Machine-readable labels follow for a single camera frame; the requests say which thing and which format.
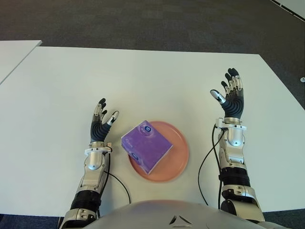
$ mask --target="mechanical hand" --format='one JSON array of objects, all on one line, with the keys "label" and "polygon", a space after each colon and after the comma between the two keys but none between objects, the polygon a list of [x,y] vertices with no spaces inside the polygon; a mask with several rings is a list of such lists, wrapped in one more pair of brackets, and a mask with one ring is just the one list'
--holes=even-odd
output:
[{"label": "mechanical hand", "polygon": [[244,109],[244,90],[242,80],[235,68],[229,68],[225,74],[229,86],[222,81],[221,84],[225,89],[225,98],[217,91],[211,90],[211,95],[220,103],[224,110],[225,118],[238,118],[242,116]]},{"label": "mechanical hand", "polygon": [[218,91],[211,90],[211,95],[221,104],[224,110],[224,120],[216,119],[215,126],[222,129],[219,135],[220,181],[224,183],[222,196],[225,201],[221,210],[252,221],[264,221],[264,216],[258,204],[255,191],[250,186],[247,167],[244,162],[243,131],[240,117],[244,109],[244,90],[241,78],[234,68],[229,68],[225,74],[229,86],[222,81],[226,97]]},{"label": "mechanical hand", "polygon": [[107,113],[107,110],[104,110],[105,102],[103,98],[95,107],[91,123],[90,148],[85,150],[87,158],[84,162],[84,176],[81,178],[71,208],[63,219],[61,229],[85,227],[95,221],[97,213],[99,214],[101,196],[110,169],[110,152],[112,152],[111,143],[104,145],[104,140],[119,116],[119,112],[115,111],[103,124],[102,119]]},{"label": "mechanical hand", "polygon": [[107,113],[107,110],[104,110],[105,106],[106,99],[102,98],[95,107],[91,123],[91,142],[104,142],[112,124],[119,116],[119,112],[115,111],[107,122],[103,124],[102,119]]}]

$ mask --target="logo on robot body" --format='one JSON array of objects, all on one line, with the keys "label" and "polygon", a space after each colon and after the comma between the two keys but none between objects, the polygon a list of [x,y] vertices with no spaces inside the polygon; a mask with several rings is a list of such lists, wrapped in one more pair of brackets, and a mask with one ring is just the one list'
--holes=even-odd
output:
[{"label": "logo on robot body", "polygon": [[173,216],[173,218],[170,222],[170,225],[172,226],[172,228],[191,228],[192,227],[192,223],[182,216],[179,216],[179,218],[177,216]]}]

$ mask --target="robot forearm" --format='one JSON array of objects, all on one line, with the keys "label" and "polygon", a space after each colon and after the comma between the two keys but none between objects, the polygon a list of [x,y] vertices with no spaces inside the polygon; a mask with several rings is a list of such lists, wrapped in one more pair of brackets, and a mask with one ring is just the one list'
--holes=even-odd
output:
[{"label": "robot forearm", "polygon": [[97,219],[101,205],[101,196],[107,182],[110,168],[111,143],[104,145],[112,124],[119,112],[114,112],[108,121],[102,124],[102,118],[107,113],[103,111],[105,99],[97,104],[91,123],[90,148],[85,150],[87,158],[84,162],[84,176],[81,178],[70,210],[66,213],[60,229],[83,228]]},{"label": "robot forearm", "polygon": [[220,179],[224,183],[222,196],[225,198],[221,209],[244,219],[264,221],[244,161],[243,131],[246,127],[240,125],[238,118],[225,118],[224,122],[217,119],[216,126],[224,131],[219,142]]}]

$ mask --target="robotic arm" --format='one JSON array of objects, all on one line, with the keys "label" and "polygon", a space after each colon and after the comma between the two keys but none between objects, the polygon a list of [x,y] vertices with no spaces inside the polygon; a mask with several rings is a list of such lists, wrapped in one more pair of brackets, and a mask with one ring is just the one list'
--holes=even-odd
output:
[{"label": "robotic arm", "polygon": [[96,220],[109,175],[112,151],[111,144],[104,145],[104,140],[119,115],[119,112],[114,112],[110,119],[102,124],[102,118],[106,114],[106,111],[103,111],[105,99],[102,99],[97,104],[92,119],[90,148],[85,150],[85,174],[60,228],[284,229],[264,221],[255,191],[250,186],[243,156],[243,131],[246,127],[240,122],[244,108],[242,81],[234,68],[229,69],[225,76],[229,82],[227,85],[222,81],[226,96],[211,90],[211,95],[224,110],[224,119],[217,119],[215,124],[223,131],[223,135],[218,136],[219,179],[224,183],[222,196],[225,198],[221,210],[184,201],[151,200],[129,204]]},{"label": "robotic arm", "polygon": [[106,100],[101,99],[96,105],[91,123],[91,142],[85,150],[87,158],[84,162],[85,173],[81,178],[70,210],[66,213],[60,229],[83,228],[97,219],[110,169],[111,143],[104,144],[112,124],[119,116],[115,111],[102,123],[107,110]]},{"label": "robotic arm", "polygon": [[250,179],[244,161],[243,146],[245,143],[240,118],[244,109],[244,89],[242,80],[234,68],[225,74],[229,86],[222,81],[226,96],[211,90],[211,95],[220,103],[224,110],[224,120],[216,120],[215,126],[224,134],[220,139],[219,160],[220,180],[224,183],[222,196],[225,201],[221,210],[237,215],[252,222],[264,221],[264,216],[258,204],[255,190],[250,186]]}]

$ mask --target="silver fingertip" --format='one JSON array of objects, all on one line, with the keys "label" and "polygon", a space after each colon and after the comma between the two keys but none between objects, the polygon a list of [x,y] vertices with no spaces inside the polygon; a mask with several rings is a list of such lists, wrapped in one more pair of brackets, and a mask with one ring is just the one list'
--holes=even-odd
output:
[{"label": "silver fingertip", "polygon": [[112,125],[117,120],[118,117],[119,117],[119,111],[113,112],[111,117],[108,119],[107,124]]},{"label": "silver fingertip", "polygon": [[210,93],[220,104],[223,104],[226,101],[226,99],[217,90],[210,90]]}]

